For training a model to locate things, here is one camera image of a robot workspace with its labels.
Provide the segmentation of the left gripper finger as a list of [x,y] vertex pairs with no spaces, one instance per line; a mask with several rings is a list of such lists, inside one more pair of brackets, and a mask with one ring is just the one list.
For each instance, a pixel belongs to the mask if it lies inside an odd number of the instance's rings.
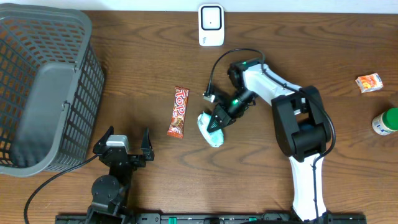
[[105,134],[97,141],[93,149],[103,149],[106,146],[108,138],[114,134],[113,126],[110,126]]
[[149,137],[149,128],[144,131],[144,136],[141,142],[141,151],[143,154],[153,154],[153,148]]

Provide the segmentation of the light blue wipes pack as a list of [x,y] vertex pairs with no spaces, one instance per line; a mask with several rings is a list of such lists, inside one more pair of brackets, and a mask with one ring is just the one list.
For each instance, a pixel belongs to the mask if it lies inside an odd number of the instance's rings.
[[201,132],[201,135],[211,147],[220,147],[224,143],[224,134],[220,129],[212,133],[207,131],[207,128],[210,124],[210,118],[211,116],[203,111],[197,119],[198,128]]

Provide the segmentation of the red chocolate bar wrapper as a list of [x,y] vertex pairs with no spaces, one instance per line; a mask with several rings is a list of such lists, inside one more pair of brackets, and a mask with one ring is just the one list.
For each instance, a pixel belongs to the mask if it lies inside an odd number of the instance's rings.
[[174,107],[172,110],[170,126],[167,131],[169,136],[179,139],[183,138],[183,128],[189,92],[190,90],[187,88],[175,86]]

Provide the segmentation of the small orange box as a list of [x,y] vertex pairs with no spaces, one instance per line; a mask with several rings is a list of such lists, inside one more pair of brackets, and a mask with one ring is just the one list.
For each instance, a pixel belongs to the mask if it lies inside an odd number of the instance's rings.
[[368,93],[380,90],[384,87],[382,80],[378,73],[360,76],[355,80],[361,93]]

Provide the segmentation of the green lid jar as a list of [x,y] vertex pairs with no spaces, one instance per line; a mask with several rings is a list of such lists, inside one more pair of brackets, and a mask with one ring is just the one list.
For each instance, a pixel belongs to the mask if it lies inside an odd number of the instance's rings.
[[373,130],[381,136],[386,136],[396,132],[398,130],[397,111],[397,108],[391,108],[376,116],[371,123]]

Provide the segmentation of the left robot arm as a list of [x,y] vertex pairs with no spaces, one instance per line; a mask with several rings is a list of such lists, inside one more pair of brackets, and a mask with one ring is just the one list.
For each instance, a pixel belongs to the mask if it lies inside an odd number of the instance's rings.
[[93,200],[88,208],[86,224],[136,222],[136,216],[127,208],[126,202],[133,172],[145,167],[155,157],[148,129],[145,129],[141,142],[142,154],[129,154],[128,151],[127,136],[115,135],[112,126],[95,144],[93,152],[109,167],[109,174],[98,177],[92,185]]

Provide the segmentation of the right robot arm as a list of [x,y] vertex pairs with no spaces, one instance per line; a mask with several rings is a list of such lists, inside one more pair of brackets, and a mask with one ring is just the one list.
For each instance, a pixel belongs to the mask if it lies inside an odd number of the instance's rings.
[[216,106],[203,135],[213,134],[242,117],[257,97],[272,108],[275,137],[289,158],[293,183],[292,208],[302,222],[320,221],[326,214],[322,163],[335,144],[335,129],[314,86],[302,88],[274,73],[262,59],[232,63],[228,77],[236,88],[223,98],[209,84],[203,97]]

